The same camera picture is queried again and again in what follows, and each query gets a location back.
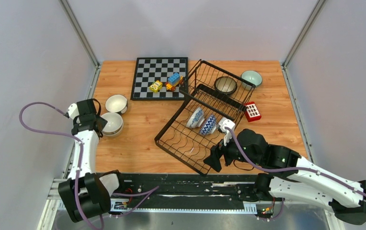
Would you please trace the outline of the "beige floral bowl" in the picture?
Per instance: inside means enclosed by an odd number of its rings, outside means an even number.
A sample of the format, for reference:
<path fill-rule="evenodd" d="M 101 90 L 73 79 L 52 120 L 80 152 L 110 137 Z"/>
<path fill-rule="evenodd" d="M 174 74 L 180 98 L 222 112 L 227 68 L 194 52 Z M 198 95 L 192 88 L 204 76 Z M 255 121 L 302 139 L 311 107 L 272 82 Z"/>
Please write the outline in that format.
<path fill-rule="evenodd" d="M 118 129 L 116 131 L 111 131 L 111 132 L 102 131 L 102 133 L 104 136 L 107 136 L 107 137 L 117 137 L 122 133 L 122 131 L 123 131 L 123 129 Z"/>
<path fill-rule="evenodd" d="M 101 115 L 101 118 L 107 121 L 102 131 L 111 132 L 118 129 L 122 129 L 124 126 L 123 118 L 118 113 L 105 113 Z"/>

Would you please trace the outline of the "teal white dotted bowl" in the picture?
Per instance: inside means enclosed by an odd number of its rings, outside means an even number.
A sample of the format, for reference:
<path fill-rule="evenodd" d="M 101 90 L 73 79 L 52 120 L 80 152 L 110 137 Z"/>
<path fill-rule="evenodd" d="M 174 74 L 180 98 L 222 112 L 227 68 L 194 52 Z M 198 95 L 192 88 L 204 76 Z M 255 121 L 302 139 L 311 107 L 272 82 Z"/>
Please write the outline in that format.
<path fill-rule="evenodd" d="M 122 115 L 128 110 L 128 100 L 120 94 L 112 95 L 106 100 L 105 108 L 110 113 Z"/>

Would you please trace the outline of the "blue white geometric bowl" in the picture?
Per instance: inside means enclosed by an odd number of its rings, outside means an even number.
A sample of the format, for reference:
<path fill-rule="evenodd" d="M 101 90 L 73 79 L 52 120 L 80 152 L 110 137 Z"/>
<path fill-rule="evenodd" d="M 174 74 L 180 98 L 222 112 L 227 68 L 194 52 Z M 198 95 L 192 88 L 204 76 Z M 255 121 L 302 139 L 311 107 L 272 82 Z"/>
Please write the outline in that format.
<path fill-rule="evenodd" d="M 214 115 L 210 115 L 203 123 L 199 130 L 199 134 L 206 136 L 212 134 L 216 130 L 217 119 Z"/>

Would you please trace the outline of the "black wire dish rack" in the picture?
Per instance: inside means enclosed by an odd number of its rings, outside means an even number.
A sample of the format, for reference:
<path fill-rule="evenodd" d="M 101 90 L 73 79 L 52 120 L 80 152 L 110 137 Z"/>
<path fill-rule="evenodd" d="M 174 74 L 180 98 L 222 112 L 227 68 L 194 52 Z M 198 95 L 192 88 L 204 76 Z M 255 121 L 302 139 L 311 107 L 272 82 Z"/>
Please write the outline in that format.
<path fill-rule="evenodd" d="M 156 135 L 155 144 L 200 175 L 208 174 L 206 159 L 225 135 L 219 123 L 238 125 L 254 89 L 248 80 L 199 60 L 184 79 L 183 104 Z"/>

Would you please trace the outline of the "black patterned rim bowl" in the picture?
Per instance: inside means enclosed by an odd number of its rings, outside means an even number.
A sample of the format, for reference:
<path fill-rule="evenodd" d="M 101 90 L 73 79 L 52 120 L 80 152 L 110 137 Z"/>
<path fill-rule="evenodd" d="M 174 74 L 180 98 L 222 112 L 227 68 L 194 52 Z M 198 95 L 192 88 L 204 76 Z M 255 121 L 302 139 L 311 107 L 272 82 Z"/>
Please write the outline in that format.
<path fill-rule="evenodd" d="M 222 76 L 215 80 L 214 88 L 217 91 L 223 91 L 223 92 L 236 91 L 237 83 L 232 77 Z"/>

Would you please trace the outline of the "white grid pattern bowl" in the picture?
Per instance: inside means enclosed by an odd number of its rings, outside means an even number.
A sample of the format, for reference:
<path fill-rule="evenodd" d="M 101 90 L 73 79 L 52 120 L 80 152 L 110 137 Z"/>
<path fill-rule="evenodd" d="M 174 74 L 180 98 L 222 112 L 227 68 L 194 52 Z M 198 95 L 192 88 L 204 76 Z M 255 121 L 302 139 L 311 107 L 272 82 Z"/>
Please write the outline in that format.
<path fill-rule="evenodd" d="M 262 84 L 262 76 L 260 73 L 254 70 L 247 70 L 241 74 L 241 78 L 244 80 L 241 86 L 247 90 L 259 87 Z"/>

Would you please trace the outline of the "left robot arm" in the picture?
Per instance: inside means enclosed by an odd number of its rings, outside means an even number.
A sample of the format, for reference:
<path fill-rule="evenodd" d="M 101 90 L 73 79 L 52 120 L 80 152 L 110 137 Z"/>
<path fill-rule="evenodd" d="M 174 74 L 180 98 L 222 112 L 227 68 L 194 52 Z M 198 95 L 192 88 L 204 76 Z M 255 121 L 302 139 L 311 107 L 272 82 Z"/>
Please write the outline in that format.
<path fill-rule="evenodd" d="M 69 137 L 75 140 L 76 165 L 68 179 L 58 186 L 59 196 L 70 219 L 77 223 L 110 212 L 112 195 L 121 198 L 126 184 L 118 180 L 119 171 L 95 172 L 95 154 L 107 121 L 99 115 L 78 115 Z"/>

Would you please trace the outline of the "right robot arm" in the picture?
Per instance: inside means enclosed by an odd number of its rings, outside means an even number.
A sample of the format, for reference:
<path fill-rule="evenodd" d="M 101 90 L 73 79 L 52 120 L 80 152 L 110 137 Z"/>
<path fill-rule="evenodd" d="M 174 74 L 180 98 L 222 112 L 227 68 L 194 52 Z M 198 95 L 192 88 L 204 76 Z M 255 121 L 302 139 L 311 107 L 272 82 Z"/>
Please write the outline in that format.
<path fill-rule="evenodd" d="M 292 149 L 269 144 L 261 134 L 244 129 L 235 138 L 221 140 L 204 163 L 221 171 L 220 158 L 258 166 L 261 173 L 245 196 L 251 201 L 283 198 L 321 207 L 343 222 L 366 222 L 366 180 L 358 182 L 320 168 Z"/>

